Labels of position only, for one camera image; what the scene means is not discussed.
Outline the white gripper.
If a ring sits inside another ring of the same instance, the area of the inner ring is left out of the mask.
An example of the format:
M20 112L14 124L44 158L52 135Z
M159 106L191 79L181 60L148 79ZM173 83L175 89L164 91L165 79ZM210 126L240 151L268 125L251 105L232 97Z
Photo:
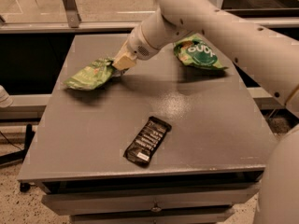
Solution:
M159 50L153 48L140 28L134 28L123 43L119 55L114 59L113 66L121 71L136 65L136 59L148 60L155 56Z

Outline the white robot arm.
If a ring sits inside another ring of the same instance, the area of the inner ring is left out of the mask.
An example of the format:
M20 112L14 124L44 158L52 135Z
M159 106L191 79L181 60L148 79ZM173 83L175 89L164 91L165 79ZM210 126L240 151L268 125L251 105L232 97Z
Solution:
M299 42L208 0L160 0L158 10L131 32L113 66L126 70L193 33L203 35L299 117ZM281 139L267 161L253 224L299 224L299 125Z

